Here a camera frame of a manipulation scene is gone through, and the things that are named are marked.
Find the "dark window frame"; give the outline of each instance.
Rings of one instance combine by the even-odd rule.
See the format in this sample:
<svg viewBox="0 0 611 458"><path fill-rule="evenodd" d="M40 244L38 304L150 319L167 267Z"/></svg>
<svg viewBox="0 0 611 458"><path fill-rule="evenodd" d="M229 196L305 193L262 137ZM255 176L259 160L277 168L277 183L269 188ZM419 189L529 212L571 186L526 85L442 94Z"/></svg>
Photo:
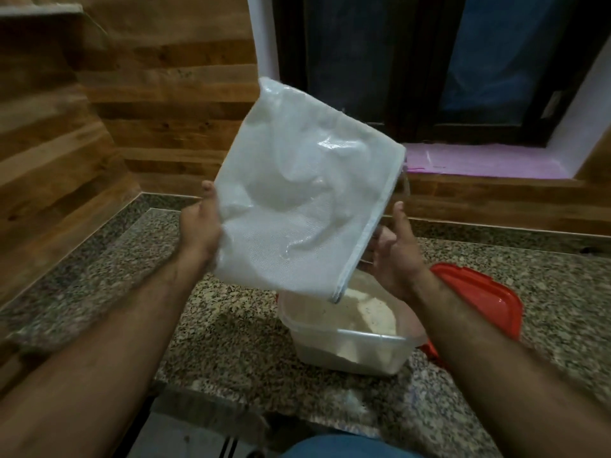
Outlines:
<svg viewBox="0 0 611 458"><path fill-rule="evenodd" d="M579 0L520 126L438 124L439 102L466 0L392 0L397 36L383 124L399 142L545 146L611 33L607 0ZM272 0L280 80L307 91L304 0ZM542 118L554 92L553 113Z"/></svg>

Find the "forearm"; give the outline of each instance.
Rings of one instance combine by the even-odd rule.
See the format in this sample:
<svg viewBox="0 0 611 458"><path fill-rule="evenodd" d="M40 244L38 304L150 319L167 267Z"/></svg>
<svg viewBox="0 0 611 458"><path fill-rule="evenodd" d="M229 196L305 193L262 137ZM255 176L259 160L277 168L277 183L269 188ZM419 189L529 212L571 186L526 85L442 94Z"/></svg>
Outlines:
<svg viewBox="0 0 611 458"><path fill-rule="evenodd" d="M507 338L428 269L411 289L410 304L456 385L506 455L608 452L609 416L554 367Z"/></svg>
<svg viewBox="0 0 611 458"><path fill-rule="evenodd" d="M19 457L107 453L145 395L201 273L174 254L32 373L0 406L0 450Z"/></svg>

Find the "window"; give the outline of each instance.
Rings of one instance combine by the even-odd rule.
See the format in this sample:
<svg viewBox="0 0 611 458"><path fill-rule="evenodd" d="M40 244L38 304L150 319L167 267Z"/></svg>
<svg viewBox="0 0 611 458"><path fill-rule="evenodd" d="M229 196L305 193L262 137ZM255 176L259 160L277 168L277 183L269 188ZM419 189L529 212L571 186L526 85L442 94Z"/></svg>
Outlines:
<svg viewBox="0 0 611 458"><path fill-rule="evenodd" d="M280 79L401 142L545 146L604 0L273 0Z"/></svg>

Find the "hand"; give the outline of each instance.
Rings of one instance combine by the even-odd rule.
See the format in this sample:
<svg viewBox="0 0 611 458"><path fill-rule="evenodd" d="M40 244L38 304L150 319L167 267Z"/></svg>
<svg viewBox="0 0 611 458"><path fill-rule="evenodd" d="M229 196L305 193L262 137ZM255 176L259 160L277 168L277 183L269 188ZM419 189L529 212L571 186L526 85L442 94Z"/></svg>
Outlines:
<svg viewBox="0 0 611 458"><path fill-rule="evenodd" d="M392 211L396 234L379 226L367 249L373 252L373 265L359 268L371 274L386 291L397 299L410 300L411 284L428 270L401 201Z"/></svg>
<svg viewBox="0 0 611 458"><path fill-rule="evenodd" d="M202 199L180 212L180 240L176 254L203 272L216 255L222 230L214 183L203 181L202 190Z"/></svg>

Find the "glass window pane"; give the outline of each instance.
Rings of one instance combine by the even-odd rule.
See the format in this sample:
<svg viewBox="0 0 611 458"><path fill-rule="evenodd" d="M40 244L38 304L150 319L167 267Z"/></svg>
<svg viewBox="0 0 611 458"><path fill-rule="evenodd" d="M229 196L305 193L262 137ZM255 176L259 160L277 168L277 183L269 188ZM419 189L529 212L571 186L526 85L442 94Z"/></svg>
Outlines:
<svg viewBox="0 0 611 458"><path fill-rule="evenodd" d="M383 122L394 38L390 0L305 0L308 91L364 122Z"/></svg>
<svg viewBox="0 0 611 458"><path fill-rule="evenodd" d="M467 0L438 121L517 124L575 0Z"/></svg>

